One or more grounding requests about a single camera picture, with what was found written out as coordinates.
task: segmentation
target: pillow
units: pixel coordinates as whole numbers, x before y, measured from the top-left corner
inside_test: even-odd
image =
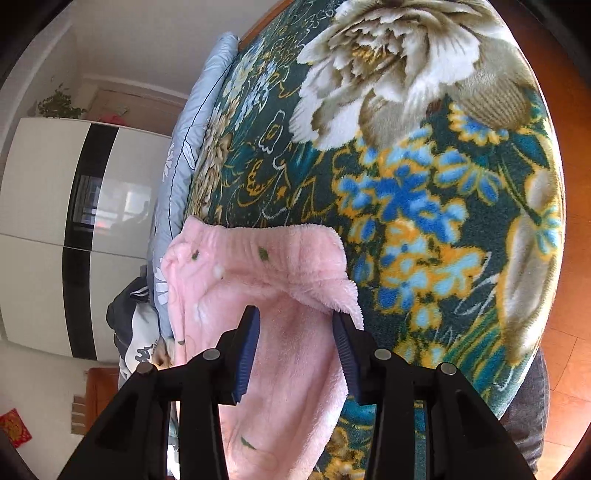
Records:
[[[227,32],[217,39],[174,127],[164,163],[147,260],[151,266],[148,269],[148,286],[158,310],[160,333],[166,339],[173,337],[173,331],[168,321],[168,286],[160,270],[160,262],[169,243],[183,227],[191,178],[209,117],[237,53],[238,38],[235,35]]]

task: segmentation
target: red decoration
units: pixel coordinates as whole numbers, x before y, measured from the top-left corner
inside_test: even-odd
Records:
[[[0,428],[4,430],[14,448],[20,447],[33,438],[22,422],[16,408],[0,417]]]

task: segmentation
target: pink fleece towel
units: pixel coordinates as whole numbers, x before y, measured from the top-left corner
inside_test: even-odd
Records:
[[[215,347],[247,305],[261,311],[248,392],[220,407],[230,479],[307,479],[347,396],[332,311],[363,326],[339,236],[319,225],[226,229],[189,218],[162,271],[175,365]]]

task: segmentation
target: white wall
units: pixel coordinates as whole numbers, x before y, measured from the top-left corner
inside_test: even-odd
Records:
[[[70,10],[66,8],[32,40],[0,89],[0,183],[18,121],[34,115],[35,103],[61,83],[68,93],[76,93],[78,56]]]
[[[276,1],[77,0],[83,72],[187,95],[218,35],[244,35]]]
[[[82,438],[70,432],[72,399],[99,364],[0,340],[0,365],[0,415],[16,408],[33,437],[18,453],[39,480],[55,480]]]

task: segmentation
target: green floral blanket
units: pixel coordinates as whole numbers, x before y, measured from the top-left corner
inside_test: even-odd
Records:
[[[487,2],[295,0],[233,64],[197,165],[188,215],[333,227],[380,347],[454,363],[505,411],[556,290],[564,195],[537,82]],[[374,413],[347,400],[311,478],[363,478]]]

